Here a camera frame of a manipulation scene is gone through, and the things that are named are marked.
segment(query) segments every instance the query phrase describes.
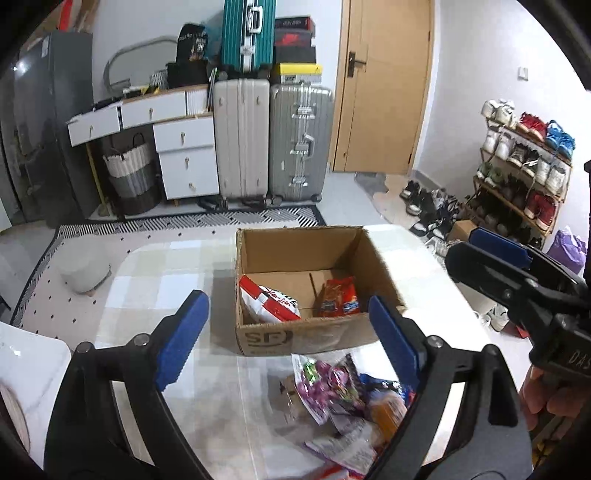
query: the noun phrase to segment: red snack bag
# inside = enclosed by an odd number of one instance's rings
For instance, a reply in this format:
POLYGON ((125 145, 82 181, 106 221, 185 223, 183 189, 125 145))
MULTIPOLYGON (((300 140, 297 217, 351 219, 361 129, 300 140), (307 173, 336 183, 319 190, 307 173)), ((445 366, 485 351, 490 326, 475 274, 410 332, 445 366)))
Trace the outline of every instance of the red snack bag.
POLYGON ((320 305, 321 317, 339 317, 361 312, 353 277, 337 280, 331 278, 324 284, 324 295, 320 305))

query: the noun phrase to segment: purple bag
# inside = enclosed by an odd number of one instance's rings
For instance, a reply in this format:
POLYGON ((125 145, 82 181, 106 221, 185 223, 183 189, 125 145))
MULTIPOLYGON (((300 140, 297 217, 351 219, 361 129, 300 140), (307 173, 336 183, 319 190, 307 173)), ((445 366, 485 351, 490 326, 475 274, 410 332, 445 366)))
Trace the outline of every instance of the purple bag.
POLYGON ((578 274, 585 265, 587 244, 581 237, 574 236, 569 227, 559 230, 547 255, 554 258, 572 272, 578 274))

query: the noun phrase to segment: white suitcase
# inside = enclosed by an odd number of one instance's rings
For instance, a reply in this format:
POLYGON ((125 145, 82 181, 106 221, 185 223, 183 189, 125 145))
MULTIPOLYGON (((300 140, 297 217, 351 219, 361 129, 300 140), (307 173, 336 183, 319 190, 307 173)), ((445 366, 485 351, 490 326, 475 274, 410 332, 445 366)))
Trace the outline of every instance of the white suitcase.
POLYGON ((217 82, 213 117, 224 203, 226 199, 265 198, 269 183, 269 82, 217 82))

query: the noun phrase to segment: silver suitcase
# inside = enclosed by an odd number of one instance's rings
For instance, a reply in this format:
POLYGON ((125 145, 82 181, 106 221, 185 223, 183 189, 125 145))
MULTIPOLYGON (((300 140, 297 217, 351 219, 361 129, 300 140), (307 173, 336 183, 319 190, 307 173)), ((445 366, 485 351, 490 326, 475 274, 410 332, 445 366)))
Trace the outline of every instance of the silver suitcase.
POLYGON ((271 88, 269 177, 273 204, 322 200, 335 108, 321 86, 281 84, 271 88))

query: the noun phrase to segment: patterned rug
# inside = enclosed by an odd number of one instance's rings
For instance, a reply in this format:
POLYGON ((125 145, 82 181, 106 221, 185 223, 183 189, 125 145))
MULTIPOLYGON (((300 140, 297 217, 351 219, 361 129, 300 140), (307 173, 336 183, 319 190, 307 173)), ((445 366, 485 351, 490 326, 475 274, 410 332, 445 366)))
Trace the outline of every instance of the patterned rug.
POLYGON ((238 228, 311 227, 325 225, 315 206, 278 207, 253 212, 194 213, 117 221, 89 221, 63 225, 39 260, 14 309, 10 324, 39 335, 60 338, 71 348, 94 338, 113 277, 124 259, 148 244, 233 237, 238 228), (111 275, 93 296, 72 292, 61 279, 51 259, 68 241, 97 235, 111 264, 111 275))

